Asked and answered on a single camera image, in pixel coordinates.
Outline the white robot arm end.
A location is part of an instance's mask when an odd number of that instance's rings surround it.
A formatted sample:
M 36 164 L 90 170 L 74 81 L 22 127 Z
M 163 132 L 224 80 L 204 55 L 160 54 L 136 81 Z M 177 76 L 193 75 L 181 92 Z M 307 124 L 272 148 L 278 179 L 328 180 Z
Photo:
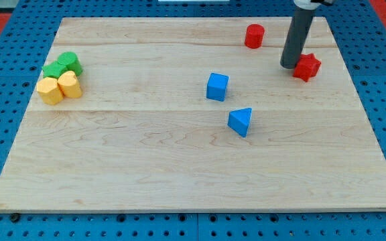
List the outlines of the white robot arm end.
M 294 4 L 305 10 L 316 10 L 321 5 L 333 5 L 336 0 L 294 0 Z

